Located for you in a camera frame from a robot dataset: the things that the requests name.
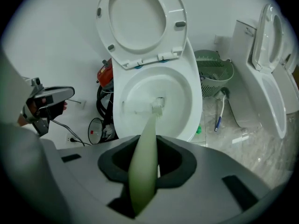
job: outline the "toilet brush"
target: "toilet brush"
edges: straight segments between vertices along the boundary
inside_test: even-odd
[[[215,132],[217,132],[217,130],[219,129],[220,123],[221,123],[221,118],[222,118],[223,111],[224,111],[224,101],[225,101],[226,98],[229,99],[229,90],[228,90],[228,88],[222,87],[220,89],[220,91],[218,92],[218,94],[216,95],[216,97],[217,98],[221,97],[222,109],[221,109],[221,113],[220,113],[220,116],[219,116],[219,119],[218,119],[218,122],[217,122],[217,125],[216,125],[216,128],[215,128]]]

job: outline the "white ceramic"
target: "white ceramic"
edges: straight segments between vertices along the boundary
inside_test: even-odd
[[[228,83],[229,103],[239,126],[262,125],[273,136],[283,138],[286,114],[281,92],[273,75],[256,70],[250,61],[255,38],[256,27],[236,22],[229,49],[235,66],[234,77]]]
[[[151,115],[151,103],[164,97],[157,135],[190,141],[199,126],[202,94],[195,56],[189,40],[180,59],[140,69],[113,64],[113,120],[119,138],[141,134]]]
[[[263,73],[272,73],[279,63],[283,52],[283,28],[279,12],[267,4],[260,15],[256,27],[252,63]]]
[[[163,97],[157,135],[191,140],[202,94],[182,1],[100,0],[96,25],[112,57],[118,137],[141,134],[152,104]]]
[[[186,44],[181,0],[100,0],[96,25],[104,46],[125,69],[179,58]]]
[[[295,44],[292,54],[285,65],[279,64],[272,75],[277,82],[285,103],[287,114],[299,110],[299,90],[292,73],[298,63],[298,46]]]

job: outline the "floor tile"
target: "floor tile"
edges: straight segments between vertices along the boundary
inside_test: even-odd
[[[215,99],[214,97],[203,99],[203,110],[205,115],[220,115],[222,109],[222,101]],[[224,111],[225,113],[231,113],[232,110],[230,108],[229,102],[226,99],[224,101]]]
[[[299,112],[287,115],[284,139],[274,138],[261,126],[241,128],[232,112],[223,113],[214,131],[217,115],[205,111],[206,147],[224,152],[258,175],[270,188],[286,182],[298,157]]]
[[[206,142],[193,142],[193,144],[200,145],[202,147],[206,146]]]

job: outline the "laundry basket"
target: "laundry basket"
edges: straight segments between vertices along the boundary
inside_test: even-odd
[[[202,97],[214,96],[234,75],[230,60],[220,59],[218,52],[198,50],[194,52],[200,76]]]

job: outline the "toilet lid hinge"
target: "toilet lid hinge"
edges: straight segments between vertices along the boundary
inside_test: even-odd
[[[178,58],[178,54],[176,52],[166,52],[158,54],[158,60],[164,61],[169,59]]]
[[[138,59],[135,61],[125,61],[123,63],[121,63],[121,66],[125,69],[130,69],[133,68],[135,66],[140,66],[140,65],[144,65],[144,61],[142,59]]]
[[[261,66],[260,64],[254,65],[255,69],[258,70],[261,73],[265,74],[271,74],[273,69],[271,69],[269,66]]]

